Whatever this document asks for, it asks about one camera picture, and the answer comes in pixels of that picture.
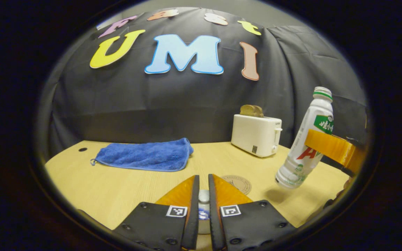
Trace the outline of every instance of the blue microfiber cloth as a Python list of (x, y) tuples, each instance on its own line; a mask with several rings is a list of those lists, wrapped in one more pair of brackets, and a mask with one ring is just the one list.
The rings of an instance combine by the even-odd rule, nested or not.
[(175, 172), (184, 169), (192, 153), (187, 138), (162, 143), (112, 143), (100, 149), (91, 165), (100, 162), (112, 167)]

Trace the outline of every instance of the wooden table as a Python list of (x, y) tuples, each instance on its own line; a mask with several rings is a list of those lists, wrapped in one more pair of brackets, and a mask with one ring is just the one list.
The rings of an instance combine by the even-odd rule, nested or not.
[[(320, 162), (298, 189), (286, 190), (274, 180), (289, 149), (259, 158), (230, 142), (192, 144), (194, 153), (185, 169), (154, 172), (90, 164), (110, 143), (82, 141), (54, 156), (46, 169), (65, 198), (110, 229), (115, 229), (139, 202), (154, 203), (192, 175), (200, 176), (200, 189), (209, 189), (207, 175), (238, 175), (248, 179), (252, 200), (268, 200), (291, 224), (299, 227), (325, 202), (343, 189), (348, 175)], [(197, 250), (211, 250), (210, 235), (198, 235)]]

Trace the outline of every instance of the letter m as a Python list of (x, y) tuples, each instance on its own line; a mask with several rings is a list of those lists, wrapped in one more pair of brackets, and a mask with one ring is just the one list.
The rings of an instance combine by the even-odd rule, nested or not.
[(167, 54), (170, 55), (177, 70), (183, 71), (196, 54), (196, 62), (192, 70), (196, 73), (221, 74), (223, 67), (218, 63), (217, 44), (221, 41), (217, 37), (199, 36), (190, 45), (185, 45), (178, 35), (168, 34), (155, 37), (158, 41), (153, 61), (145, 67), (145, 73), (166, 73), (170, 65), (166, 63)]

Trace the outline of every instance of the white bottle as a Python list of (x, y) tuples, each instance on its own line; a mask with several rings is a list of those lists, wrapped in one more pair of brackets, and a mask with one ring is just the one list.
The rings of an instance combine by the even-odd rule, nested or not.
[(314, 100), (306, 110), (300, 129), (289, 150), (284, 164), (276, 173), (276, 182), (284, 188), (298, 188), (317, 166), (323, 154), (305, 146), (308, 129), (327, 134), (333, 132), (332, 93), (324, 87), (316, 87)]
[(209, 191), (200, 190), (198, 195), (198, 234), (210, 234), (210, 200)]

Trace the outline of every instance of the white toaster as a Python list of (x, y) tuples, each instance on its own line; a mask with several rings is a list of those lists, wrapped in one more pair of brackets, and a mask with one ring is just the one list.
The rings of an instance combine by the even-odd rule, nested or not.
[(232, 144), (258, 157), (277, 152), (282, 120), (273, 117), (233, 116)]

